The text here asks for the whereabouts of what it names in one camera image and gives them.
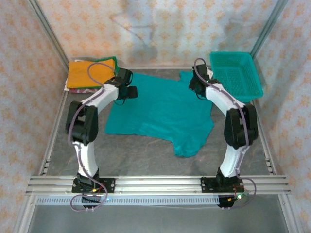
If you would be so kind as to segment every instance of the yellow cloth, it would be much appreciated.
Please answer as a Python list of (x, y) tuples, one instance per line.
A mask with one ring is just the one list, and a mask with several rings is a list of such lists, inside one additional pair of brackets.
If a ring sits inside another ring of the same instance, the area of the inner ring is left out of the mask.
[[(87, 75), (87, 68), (92, 63), (94, 62), (69, 62), (67, 88), (99, 87), (99, 85), (92, 81), (92, 79), (90, 79)], [(106, 65), (115, 68), (115, 62), (113, 59), (102, 61), (101, 63), (105, 63)], [(99, 81), (100, 83), (104, 83), (108, 79), (115, 76), (111, 69), (103, 65), (92, 66), (90, 74), (93, 79)]]

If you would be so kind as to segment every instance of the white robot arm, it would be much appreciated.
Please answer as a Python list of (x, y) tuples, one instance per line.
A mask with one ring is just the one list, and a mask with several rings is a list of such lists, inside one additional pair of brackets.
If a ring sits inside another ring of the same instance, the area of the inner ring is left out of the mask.
[[(110, 102), (115, 101), (119, 95), (119, 89), (114, 85), (105, 84), (104, 89), (105, 91), (100, 96), (87, 104), (87, 106), (96, 107), (97, 114), (99, 114)], [(96, 94), (97, 93), (93, 94), (89, 98), (83, 100), (81, 103), (83, 104), (87, 102), (88, 100), (92, 99), (93, 96), (95, 96)], [(88, 174), (93, 177), (98, 170), (97, 164), (95, 162), (94, 141), (89, 142), (86, 146), (83, 144), (83, 142), (75, 141), (74, 143), (80, 145), (79, 147), (75, 147), (76, 153), (78, 155), (78, 150), (81, 150), (81, 161)], [(80, 164), (78, 173), (82, 176), (87, 177)]]
[[(228, 93), (224, 87), (216, 83), (214, 84), (215, 87), (225, 91)], [(222, 92), (218, 91), (217, 89), (207, 87), (206, 88), (206, 98), (210, 101), (212, 101), (219, 109), (222, 111), (222, 113), (226, 116), (227, 111), (230, 109), (237, 109), (237, 106), (228, 99), (228, 97), (223, 94)], [(238, 101), (234, 97), (232, 97), (235, 102), (243, 108), (245, 106), (244, 103)], [(233, 148), (233, 146), (227, 145), (227, 150), (225, 153), (225, 158), (223, 163), (220, 165), (220, 171), (224, 175), (224, 177), (234, 177), (237, 175), (237, 170), (240, 170), (240, 165), (242, 162), (242, 159), (248, 150), (249, 146), (241, 146), (237, 149)]]
[[(79, 164), (76, 185), (83, 191), (98, 188), (98, 184), (90, 177), (97, 181), (100, 179), (94, 154), (94, 140), (98, 134), (98, 114), (112, 101), (123, 100), (124, 102), (126, 99), (138, 96), (137, 88), (129, 86), (132, 75), (131, 71), (120, 68), (118, 76), (105, 82), (100, 91), (82, 102), (70, 103), (66, 131), (69, 133), (70, 126), (73, 126), (70, 137)], [(82, 109), (75, 119), (74, 115), (79, 108)]]
[(244, 104), (235, 99), (218, 80), (210, 79), (210, 70), (205, 64), (197, 65), (192, 69), (193, 78), (189, 89), (197, 96), (212, 101), (225, 115), (224, 137), (227, 150), (224, 161), (217, 171), (215, 182), (204, 181), (204, 179), (201, 179), (201, 182), (208, 183), (207, 189), (225, 192), (234, 186), (239, 186), (242, 182), (239, 178), (242, 160), (249, 145), (258, 137), (256, 109), (249, 103)]

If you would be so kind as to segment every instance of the black mounting plate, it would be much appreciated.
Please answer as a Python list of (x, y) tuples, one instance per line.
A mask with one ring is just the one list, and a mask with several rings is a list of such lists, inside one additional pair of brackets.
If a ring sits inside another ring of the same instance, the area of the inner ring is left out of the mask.
[[(100, 177), (99, 182), (102, 183), (108, 193), (114, 193), (115, 192), (115, 187), (116, 187), (116, 179), (115, 178), (105, 178), (105, 177)], [(86, 193), (86, 192), (91, 192), (92, 190), (85, 189), (84, 187), (81, 187), (78, 184), (78, 179), (74, 178), (73, 180), (73, 185), (72, 185), (72, 193)], [(105, 191), (103, 189), (100, 189), (100, 193), (104, 193)]]
[(216, 177), (201, 177), (201, 189), (202, 193), (243, 193), (244, 188), (241, 179), (237, 179), (236, 182), (230, 185), (219, 186)]

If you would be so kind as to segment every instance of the aluminum frame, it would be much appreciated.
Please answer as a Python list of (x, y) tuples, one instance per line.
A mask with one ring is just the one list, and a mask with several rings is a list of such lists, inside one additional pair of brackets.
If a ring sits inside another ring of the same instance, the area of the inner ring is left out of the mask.
[[(67, 95), (68, 95), (68, 93), (66, 91), (64, 91), (63, 95), (62, 95), (62, 99), (60, 101), (57, 117), (56, 117), (55, 122), (54, 122), (53, 130), (51, 132), (50, 141), (49, 141), (48, 147), (47, 147), (46, 152), (45, 152), (45, 156), (44, 156), (44, 160), (43, 160), (42, 165), (41, 165), (40, 172), (38, 174), (39, 178), (38, 177), (32, 177), (31, 178), (32, 180), (30, 181), (30, 184), (35, 184), (34, 183), (34, 179), (40, 179), (41, 183), (37, 182), (36, 184), (39, 185), (39, 186), (41, 185), (41, 187), (45, 186), (46, 190), (41, 190), (41, 191), (43, 191), (41, 194), (44, 194), (44, 195), (48, 195), (49, 194), (49, 190), (48, 190), (49, 188), (47, 187), (49, 185), (44, 184), (44, 180), (43, 179), (44, 178), (47, 178), (47, 179), (50, 178), (49, 176), (45, 176), (45, 174), (47, 172), (47, 168), (48, 168), (48, 165), (49, 165), (52, 149), (53, 149), (53, 146), (54, 146), (54, 143), (55, 143), (57, 131), (58, 131), (58, 128), (59, 128), (60, 118), (61, 118), (63, 110), (64, 110), (64, 105), (65, 105), (65, 102), (66, 102)], [(262, 126), (261, 126), (260, 115), (258, 115), (258, 128), (259, 128), (259, 137), (260, 137), (262, 146), (264, 148), (265, 156), (266, 156), (267, 166), (268, 166), (268, 169), (271, 169), (271, 175), (270, 176), (269, 175), (268, 176), (256, 176), (256, 177), (258, 179), (265, 178), (266, 180), (268, 180), (267, 177), (271, 177), (271, 178), (275, 177), (277, 175), (277, 171), (276, 171), (276, 168), (275, 168), (275, 165), (274, 165), (274, 162), (273, 162), (273, 157), (272, 157), (272, 155), (270, 153), (270, 150), (269, 150), (269, 147), (268, 147), (268, 144), (267, 144), (267, 141), (266, 141), (266, 137), (265, 137), (264, 131), (263, 131)], [(52, 178), (56, 179), (56, 180), (61, 179), (61, 180), (63, 180), (62, 181), (63, 184), (67, 185), (66, 188), (62, 187), (62, 189), (60, 190), (59, 194), (61, 194), (61, 195), (68, 195), (68, 196), (70, 196), (70, 195), (72, 196), (73, 195), (73, 194), (71, 194), (71, 186), (70, 186), (70, 185), (72, 185), (72, 183), (69, 184), (68, 180), (65, 181), (65, 179), (70, 179), (72, 181), (73, 176), (68, 176), (68, 177), (53, 176)], [(124, 179), (124, 178), (126, 178), (126, 177), (118, 177), (117, 179), (121, 180), (121, 179)], [(198, 181), (199, 181), (199, 178), (200, 178), (199, 176), (196, 176), (196, 177), (179, 177), (179, 178), (181, 178), (181, 179), (197, 179), (193, 183), (193, 184), (195, 184), (197, 186), (196, 186), (196, 188), (194, 190), (191, 190), (191, 192), (193, 192), (193, 194), (194, 194), (195, 191), (196, 192), (201, 191), (201, 188), (198, 187)], [(28, 202), (25, 205), (23, 205), (22, 208), (21, 208), (20, 215), (18, 217), (18, 219), (21, 219), (21, 221), (17, 222), (14, 232), (27, 232), (27, 230), (29, 228), (29, 224), (31, 222), (31, 218), (32, 218), (32, 215), (33, 215), (33, 212), (34, 212), (34, 208), (32, 206), (35, 205), (37, 196), (38, 196), (38, 194), (40, 194), (40, 192), (39, 192), (40, 190), (39, 189), (37, 189), (36, 191), (34, 189), (33, 190), (31, 190), (31, 189), (33, 189), (33, 188), (30, 188), (30, 187), (27, 188), (27, 192), (28, 192), (27, 195), (28, 196), (26, 196), (25, 198), (28, 200)], [(291, 193), (290, 189), (287, 187), (285, 190), (286, 190), (285, 192), (284, 192), (284, 190), (278, 190), (279, 193), (276, 193), (275, 192), (276, 190), (274, 190), (274, 192), (272, 192), (271, 190), (270, 191), (265, 190), (265, 193), (266, 194), (271, 194), (271, 195), (273, 195), (273, 193), (274, 193), (274, 195), (278, 194), (279, 201), (280, 201), (280, 204), (282, 206), (283, 215), (284, 215), (284, 218), (286, 220), (286, 224), (287, 224), (287, 227), (289, 229), (289, 232), (293, 232), (293, 233), (303, 232), (302, 225), (301, 225), (301, 222), (299, 220), (299, 217), (298, 217), (298, 214), (297, 214), (297, 210), (296, 210), (296, 207), (295, 207), (295, 200), (294, 200), (293, 196), (290, 194)]]
[[(257, 195), (291, 192), (286, 176), (241, 176), (245, 189), (249, 190), (251, 195), (254, 193), (254, 186), (249, 180), (243, 179), (245, 177), (255, 182)], [(234, 192), (202, 193), (201, 176), (119, 176), (115, 178), (115, 192), (109, 193), (108, 196), (234, 195)], [(76, 194), (71, 192), (72, 184), (73, 176), (32, 176), (26, 195), (75, 196)]]
[[(258, 109), (258, 104), (256, 101), (252, 101), (252, 104), (254, 105), (256, 109)], [(259, 138), (260, 138), (260, 141), (263, 147), (264, 156), (266, 157), (266, 163), (267, 163), (268, 170), (271, 175), (277, 175), (276, 166), (273, 162), (271, 151), (268, 146), (268, 141), (264, 133), (264, 130), (262, 128), (260, 113), (257, 113), (257, 124), (258, 124), (258, 134), (259, 134)]]

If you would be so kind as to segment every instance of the plastic basket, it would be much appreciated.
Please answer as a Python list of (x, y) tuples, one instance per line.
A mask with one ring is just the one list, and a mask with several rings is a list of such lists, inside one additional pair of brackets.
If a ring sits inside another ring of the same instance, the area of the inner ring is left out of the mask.
[(212, 52), (213, 78), (237, 100), (248, 103), (263, 96), (260, 80), (251, 55), (247, 52)]

